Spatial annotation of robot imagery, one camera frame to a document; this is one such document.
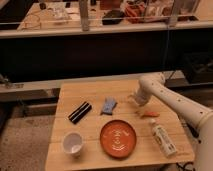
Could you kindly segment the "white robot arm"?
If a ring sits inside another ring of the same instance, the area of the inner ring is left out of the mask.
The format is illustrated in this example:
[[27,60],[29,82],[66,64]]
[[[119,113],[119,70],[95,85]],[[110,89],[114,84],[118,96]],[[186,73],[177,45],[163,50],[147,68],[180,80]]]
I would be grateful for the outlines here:
[[138,84],[131,97],[139,106],[155,96],[199,134],[193,171],[213,171],[213,109],[168,89],[161,72],[142,74]]

